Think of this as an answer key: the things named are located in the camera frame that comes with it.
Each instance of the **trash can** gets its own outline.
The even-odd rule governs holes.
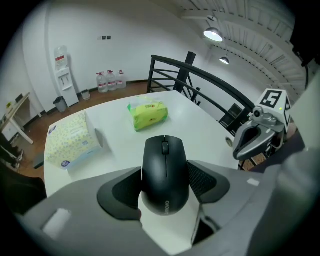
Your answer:
[[[60,96],[56,98],[56,100],[53,102],[53,104],[56,106],[59,112],[65,112],[67,109],[67,103],[64,99],[64,97]]]
[[[90,100],[90,92],[89,90],[83,90],[81,92],[81,95],[82,95],[82,98],[87,101],[87,100]]]

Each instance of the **ceiling light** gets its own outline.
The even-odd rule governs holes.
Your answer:
[[[213,40],[213,41],[217,41],[217,42],[222,42],[223,38],[222,38],[222,34],[219,31],[219,29],[215,28],[215,27],[210,27],[208,28],[206,31],[204,31],[203,33],[207,38]]]
[[[223,62],[224,64],[229,65],[229,59],[227,57],[222,57],[220,61]]]

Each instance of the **lenovo logo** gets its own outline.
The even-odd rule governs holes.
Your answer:
[[[169,209],[170,209],[170,202],[165,201],[164,214],[169,214]]]

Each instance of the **wet wipes pack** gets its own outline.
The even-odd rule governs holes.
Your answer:
[[[95,128],[85,111],[50,126],[45,160],[61,169],[69,169],[101,149]]]
[[[164,121],[168,117],[168,108],[162,101],[146,96],[134,97],[127,108],[136,131]]]

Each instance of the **black wireless mouse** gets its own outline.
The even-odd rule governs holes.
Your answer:
[[[189,173],[184,144],[172,136],[146,140],[142,166],[142,200],[161,216],[180,211],[189,199]]]

